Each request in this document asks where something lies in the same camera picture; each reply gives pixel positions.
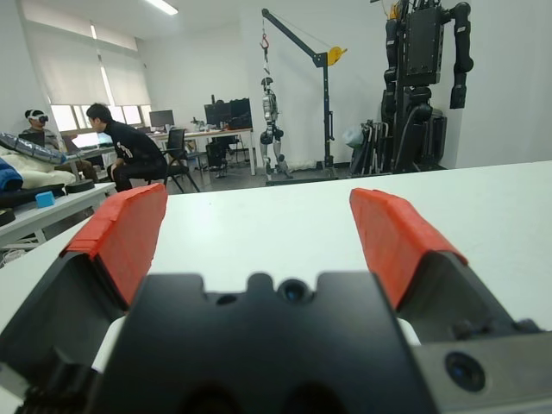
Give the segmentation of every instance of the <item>black chair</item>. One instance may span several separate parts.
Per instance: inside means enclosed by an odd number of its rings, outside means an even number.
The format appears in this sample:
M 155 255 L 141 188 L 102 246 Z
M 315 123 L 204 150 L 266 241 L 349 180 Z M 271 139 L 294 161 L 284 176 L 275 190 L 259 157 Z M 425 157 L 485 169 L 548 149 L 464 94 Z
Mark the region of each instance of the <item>black chair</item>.
M 199 190 L 199 187 L 196 185 L 195 181 L 190 175 L 190 168 L 184 165 L 182 162 L 183 160 L 188 160 L 185 142 L 184 142 L 184 130 L 183 129 L 171 129 L 169 131 L 169 139 L 166 143 L 166 150 L 161 151 L 163 155 L 168 154 L 170 157 L 170 162 L 166 166 L 166 174 L 165 174 L 165 185 L 166 182 L 169 180 L 169 177 L 172 178 L 172 181 L 174 181 L 174 184 L 177 185 L 177 187 L 184 193 L 184 189 L 179 184 L 179 182 L 176 180 L 176 176 L 178 175 L 185 175 L 190 180 L 193 187 L 196 189 L 197 192 L 201 192 Z

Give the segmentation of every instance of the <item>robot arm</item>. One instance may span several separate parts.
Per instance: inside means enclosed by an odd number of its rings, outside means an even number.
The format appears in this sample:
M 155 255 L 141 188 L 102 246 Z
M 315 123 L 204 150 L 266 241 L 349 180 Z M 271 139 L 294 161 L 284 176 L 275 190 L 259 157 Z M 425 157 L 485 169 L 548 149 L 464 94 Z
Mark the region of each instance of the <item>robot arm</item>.
M 389 20 L 386 24 L 387 41 L 387 61 L 389 62 L 389 69 L 386 70 L 384 78 L 386 80 L 386 92 L 384 95 L 383 108 L 386 117 L 390 120 L 395 116 L 397 110 L 397 103 L 395 101 L 395 93 L 397 90 L 397 76 L 398 76 L 398 20 Z
M 278 121 L 278 103 L 276 95 L 270 87 L 272 82 L 273 79 L 269 77 L 262 79 L 260 82 L 265 92 L 265 96 L 262 98 L 262 109 L 265 114 L 265 121 L 267 121 L 267 129 L 263 133 L 261 141 L 264 141 L 262 143 L 266 143 L 267 145 L 272 144 L 276 130 L 278 129 L 276 127 L 276 121 Z
M 450 109 L 463 109 L 466 105 L 466 79 L 467 73 L 474 68 L 474 61 L 469 56 L 470 34 L 472 23 L 469 21 L 469 14 L 472 11 L 468 3 L 462 2 L 444 12 L 445 23 L 455 19 L 456 38 L 456 64 L 455 64 L 455 86 L 450 98 Z

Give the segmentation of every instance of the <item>ceiling light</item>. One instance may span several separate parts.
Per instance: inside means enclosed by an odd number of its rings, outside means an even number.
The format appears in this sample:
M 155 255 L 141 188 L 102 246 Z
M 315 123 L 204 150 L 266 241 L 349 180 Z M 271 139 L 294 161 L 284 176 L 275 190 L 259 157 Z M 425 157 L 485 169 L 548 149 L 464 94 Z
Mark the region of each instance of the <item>ceiling light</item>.
M 168 15 L 176 15 L 179 11 L 176 10 L 172 5 L 165 2 L 164 0 L 146 0 L 148 3 L 151 3 L 156 8 L 163 10 Z

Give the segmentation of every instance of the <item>white table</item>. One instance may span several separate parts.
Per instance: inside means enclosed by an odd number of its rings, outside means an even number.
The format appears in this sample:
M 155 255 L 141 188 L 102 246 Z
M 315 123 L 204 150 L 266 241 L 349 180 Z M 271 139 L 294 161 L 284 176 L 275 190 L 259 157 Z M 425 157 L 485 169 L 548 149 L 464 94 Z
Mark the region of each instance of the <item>white table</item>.
M 255 175 L 255 162 L 254 162 L 254 145 L 253 145 L 253 130 L 248 129 L 235 129 L 232 131 L 209 131 L 209 132 L 186 132 L 184 135 L 185 140 L 197 140 L 205 139 L 209 142 L 212 138 L 222 138 L 224 136 L 239 135 L 242 139 L 245 138 L 245 142 L 248 143 L 249 150 L 249 164 L 251 166 L 251 175 Z M 168 134 L 151 134 L 150 137 L 154 138 L 162 147 L 166 149 L 166 142 L 168 140 Z M 260 146 L 257 145 L 257 165 L 262 166 L 262 155 L 260 154 Z
M 99 206 L 105 199 L 105 194 L 114 188 L 113 183 L 96 184 L 92 190 L 56 198 L 55 204 L 50 207 L 37 209 L 35 201 L 15 207 L 16 220 L 0 227 L 0 248 L 33 233 L 39 244 L 42 244 L 46 241 L 42 229 L 88 207 Z M 28 248 L 35 245 L 23 244 L 21 247 Z
M 348 197 L 379 189 L 410 200 L 514 319 L 551 330 L 551 175 L 552 162 L 542 162 L 171 196 L 150 273 L 201 273 L 208 291 L 242 292 L 256 272 L 314 287 L 324 271 L 366 270 Z M 81 226 L 0 270 L 0 330 Z M 95 367 L 105 366 L 121 325 L 111 326 Z

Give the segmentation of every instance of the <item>ceiling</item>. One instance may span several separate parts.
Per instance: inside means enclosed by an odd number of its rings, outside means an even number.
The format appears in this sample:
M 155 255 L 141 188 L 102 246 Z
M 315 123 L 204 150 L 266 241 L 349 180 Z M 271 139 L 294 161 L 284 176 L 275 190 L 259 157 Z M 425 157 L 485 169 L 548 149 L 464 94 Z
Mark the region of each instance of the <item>ceiling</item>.
M 239 20 L 239 0 L 167 0 L 179 10 L 169 16 L 146 0 L 38 0 L 139 39 L 197 32 Z

